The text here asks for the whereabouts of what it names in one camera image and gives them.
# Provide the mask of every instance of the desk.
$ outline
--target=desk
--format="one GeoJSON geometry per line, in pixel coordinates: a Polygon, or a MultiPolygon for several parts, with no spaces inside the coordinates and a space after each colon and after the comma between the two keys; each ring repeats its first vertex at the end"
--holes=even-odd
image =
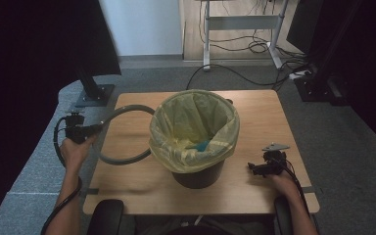
{"type": "MultiPolygon", "coordinates": [[[[85,213],[93,213],[105,199],[121,199],[127,214],[256,214],[274,213],[277,192],[269,180],[254,176],[247,162],[263,164],[261,150],[271,142],[289,145],[285,150],[304,188],[310,187],[305,166],[272,90],[215,91],[234,102],[240,117],[240,133],[233,156],[225,161],[218,180],[205,189],[189,189],[178,184],[170,171],[152,156],[129,165],[98,161],[84,202],[85,213]]],[[[131,104],[155,109],[174,92],[126,93],[117,108],[131,104]]],[[[109,126],[102,152],[111,158],[128,158],[146,150],[151,116],[130,112],[115,118],[109,126]]],[[[305,194],[310,212],[318,212],[314,193],[305,194]]]]}

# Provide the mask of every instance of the controller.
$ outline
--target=controller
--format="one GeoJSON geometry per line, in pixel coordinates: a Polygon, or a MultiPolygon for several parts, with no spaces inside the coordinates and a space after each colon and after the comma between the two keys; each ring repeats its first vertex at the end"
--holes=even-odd
{"type": "Polygon", "coordinates": [[[83,126],[84,116],[73,112],[70,116],[66,116],[66,137],[81,144],[89,136],[99,133],[103,129],[102,124],[93,124],[83,126]]]}
{"type": "Polygon", "coordinates": [[[255,165],[248,163],[249,169],[254,175],[280,174],[287,167],[285,152],[280,152],[279,150],[267,151],[264,153],[263,158],[266,164],[255,165]]]}

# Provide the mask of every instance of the plastic bag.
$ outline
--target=plastic bag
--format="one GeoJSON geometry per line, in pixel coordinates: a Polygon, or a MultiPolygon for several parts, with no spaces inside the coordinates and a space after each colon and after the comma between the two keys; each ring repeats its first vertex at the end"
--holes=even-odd
{"type": "Polygon", "coordinates": [[[210,91],[182,91],[157,107],[149,146],[170,171],[198,172],[234,153],[239,130],[239,116],[227,100],[210,91]]]}

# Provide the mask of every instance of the trash can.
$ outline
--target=trash can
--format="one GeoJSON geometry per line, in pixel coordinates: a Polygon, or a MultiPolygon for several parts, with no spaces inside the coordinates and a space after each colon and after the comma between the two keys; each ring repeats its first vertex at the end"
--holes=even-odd
{"type": "Polygon", "coordinates": [[[205,188],[219,178],[233,155],[240,130],[234,106],[205,90],[188,90],[165,99],[150,123],[154,158],[181,185],[205,188]]]}

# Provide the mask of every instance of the black chair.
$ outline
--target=black chair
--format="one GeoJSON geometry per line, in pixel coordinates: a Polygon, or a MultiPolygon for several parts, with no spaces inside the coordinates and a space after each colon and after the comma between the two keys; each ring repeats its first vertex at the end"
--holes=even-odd
{"type": "MultiPolygon", "coordinates": [[[[274,201],[276,218],[279,231],[282,235],[292,235],[292,218],[289,203],[285,197],[278,197],[274,201]]],[[[88,235],[117,235],[120,227],[121,215],[123,213],[123,202],[121,200],[104,200],[100,202],[91,218],[88,235]]],[[[226,234],[209,227],[181,227],[171,231],[172,234],[199,234],[198,229],[208,229],[207,234],[226,234]]]]}

